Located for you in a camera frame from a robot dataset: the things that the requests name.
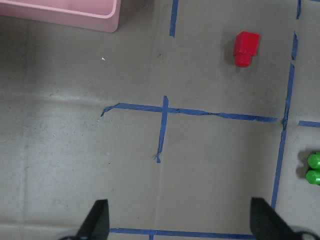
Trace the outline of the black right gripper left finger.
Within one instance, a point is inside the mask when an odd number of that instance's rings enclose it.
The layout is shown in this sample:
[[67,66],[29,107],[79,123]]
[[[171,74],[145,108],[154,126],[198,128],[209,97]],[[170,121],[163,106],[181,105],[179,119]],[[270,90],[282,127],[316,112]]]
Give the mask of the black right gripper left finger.
[[76,233],[77,240],[107,240],[110,232],[107,199],[96,200]]

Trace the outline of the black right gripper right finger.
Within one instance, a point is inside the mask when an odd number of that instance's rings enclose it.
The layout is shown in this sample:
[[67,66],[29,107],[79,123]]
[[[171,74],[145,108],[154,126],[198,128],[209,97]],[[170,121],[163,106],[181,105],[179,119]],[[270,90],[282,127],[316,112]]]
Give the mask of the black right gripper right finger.
[[257,240],[318,240],[310,231],[294,231],[266,202],[253,197],[250,201],[250,231]]

